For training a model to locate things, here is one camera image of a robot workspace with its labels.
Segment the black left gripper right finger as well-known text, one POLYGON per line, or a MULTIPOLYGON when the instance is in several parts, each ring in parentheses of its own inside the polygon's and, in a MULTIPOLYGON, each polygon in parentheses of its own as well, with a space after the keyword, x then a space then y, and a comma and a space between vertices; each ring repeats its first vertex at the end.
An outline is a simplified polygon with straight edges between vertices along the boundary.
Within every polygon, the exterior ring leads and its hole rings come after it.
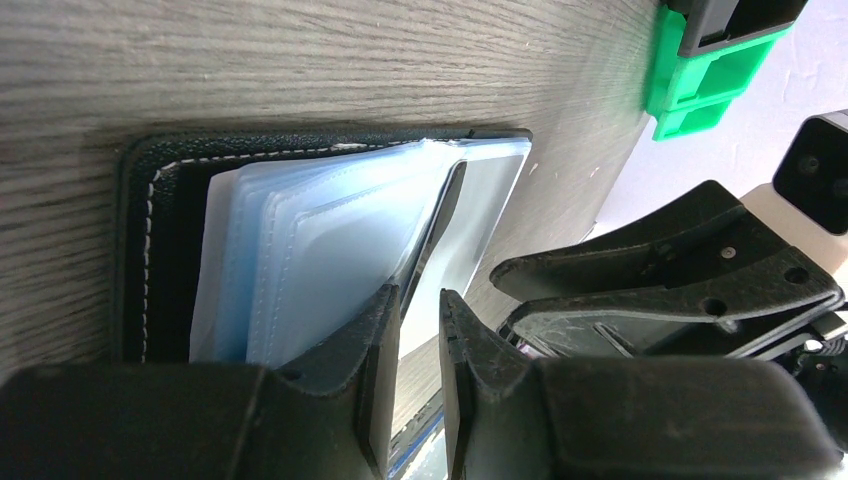
POLYGON ((440 295, 453 479, 824 479, 841 454, 782 368, 719 357, 532 359, 440 295))

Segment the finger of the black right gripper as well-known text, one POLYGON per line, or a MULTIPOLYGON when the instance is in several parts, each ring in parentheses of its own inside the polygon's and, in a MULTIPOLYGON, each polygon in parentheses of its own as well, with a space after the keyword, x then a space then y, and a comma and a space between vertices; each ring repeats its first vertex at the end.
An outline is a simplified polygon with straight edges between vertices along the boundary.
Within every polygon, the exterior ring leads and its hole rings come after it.
POLYGON ((492 284, 521 302, 709 280, 786 249, 728 190, 705 181, 678 199, 586 242, 511 258, 492 284))

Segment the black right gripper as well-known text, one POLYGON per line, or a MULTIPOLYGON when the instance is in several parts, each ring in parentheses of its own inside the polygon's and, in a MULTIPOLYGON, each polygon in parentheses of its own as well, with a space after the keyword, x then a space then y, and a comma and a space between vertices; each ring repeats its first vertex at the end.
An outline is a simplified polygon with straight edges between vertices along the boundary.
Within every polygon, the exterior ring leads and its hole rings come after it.
POLYGON ((790 247, 675 288, 530 300, 506 323, 534 349, 562 357, 770 360, 793 348, 791 375, 846 451, 847 312, 833 312, 844 300, 828 273, 790 247))

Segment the grey credit card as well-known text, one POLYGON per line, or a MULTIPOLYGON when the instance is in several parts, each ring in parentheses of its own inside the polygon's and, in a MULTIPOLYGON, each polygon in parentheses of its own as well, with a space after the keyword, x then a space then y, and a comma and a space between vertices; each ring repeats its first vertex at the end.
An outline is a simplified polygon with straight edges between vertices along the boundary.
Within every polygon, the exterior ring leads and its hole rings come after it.
POLYGON ((526 156, 462 159, 467 162, 455 212, 429 258, 400 327, 400 358, 438 332, 443 289, 465 294, 513 192, 526 156))

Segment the black card holder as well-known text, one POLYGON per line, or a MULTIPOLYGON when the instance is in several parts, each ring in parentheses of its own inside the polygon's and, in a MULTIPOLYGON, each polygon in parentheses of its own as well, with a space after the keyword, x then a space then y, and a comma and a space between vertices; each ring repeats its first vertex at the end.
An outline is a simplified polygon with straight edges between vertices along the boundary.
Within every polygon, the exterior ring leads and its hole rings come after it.
POLYGON ((281 367, 382 286, 401 302, 450 169, 517 130, 184 132, 118 167, 115 357, 281 367))

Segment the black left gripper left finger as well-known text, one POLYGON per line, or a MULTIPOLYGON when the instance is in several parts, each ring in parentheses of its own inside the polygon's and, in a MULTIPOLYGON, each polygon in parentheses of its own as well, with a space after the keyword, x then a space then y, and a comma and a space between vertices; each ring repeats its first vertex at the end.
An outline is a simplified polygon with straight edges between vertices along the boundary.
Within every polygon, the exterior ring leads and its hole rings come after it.
POLYGON ((399 290, 279 369, 46 365, 1 389, 5 479, 383 479, 399 290))

